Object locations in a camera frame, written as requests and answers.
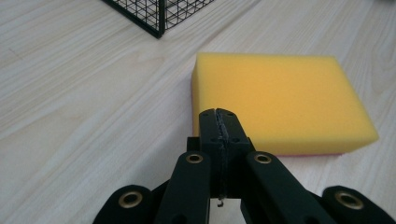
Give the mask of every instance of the wooden table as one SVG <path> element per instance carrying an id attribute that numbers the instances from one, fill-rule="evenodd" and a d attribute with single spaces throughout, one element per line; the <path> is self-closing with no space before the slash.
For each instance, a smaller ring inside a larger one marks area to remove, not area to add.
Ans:
<path id="1" fill-rule="evenodd" d="M 396 218 L 396 2 L 217 0 L 162 39 L 99 0 L 0 1 L 0 223 L 92 223 L 153 189 L 191 135 L 198 51 L 333 55 L 380 140 L 281 158 L 309 190 L 356 189 Z M 211 223 L 244 223 L 239 202 Z"/>

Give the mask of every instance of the table surface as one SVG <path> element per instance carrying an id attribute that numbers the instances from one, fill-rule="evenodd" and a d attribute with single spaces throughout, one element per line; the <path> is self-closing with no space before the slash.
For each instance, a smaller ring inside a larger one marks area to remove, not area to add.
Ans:
<path id="1" fill-rule="evenodd" d="M 217 0 L 158 40 L 99 0 L 0 1 L 0 223 L 92 223 L 126 185 L 167 180 L 191 136 L 198 51 L 333 55 L 380 139 L 283 157 L 316 194 L 396 218 L 396 2 Z M 211 223 L 244 223 L 237 200 Z"/>

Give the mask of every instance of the sponge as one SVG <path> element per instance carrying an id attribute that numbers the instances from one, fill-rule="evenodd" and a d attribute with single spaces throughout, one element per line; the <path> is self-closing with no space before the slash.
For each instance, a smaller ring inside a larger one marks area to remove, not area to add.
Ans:
<path id="1" fill-rule="evenodd" d="M 210 108 L 233 111 L 256 150 L 340 154 L 378 134 L 334 57 L 198 53 L 193 132 Z"/>

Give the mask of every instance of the wire basket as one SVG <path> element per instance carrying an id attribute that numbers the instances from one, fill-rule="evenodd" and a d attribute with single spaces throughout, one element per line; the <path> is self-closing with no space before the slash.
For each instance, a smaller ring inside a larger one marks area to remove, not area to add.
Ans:
<path id="1" fill-rule="evenodd" d="M 186 20 L 214 0 L 103 0 L 151 35 L 161 38 L 165 30 Z"/>

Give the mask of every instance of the metal grid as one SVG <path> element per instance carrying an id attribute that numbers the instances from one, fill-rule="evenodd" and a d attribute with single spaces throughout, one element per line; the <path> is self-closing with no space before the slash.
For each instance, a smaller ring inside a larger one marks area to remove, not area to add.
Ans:
<path id="1" fill-rule="evenodd" d="M 103 0 L 128 19 L 160 38 L 214 0 Z"/>

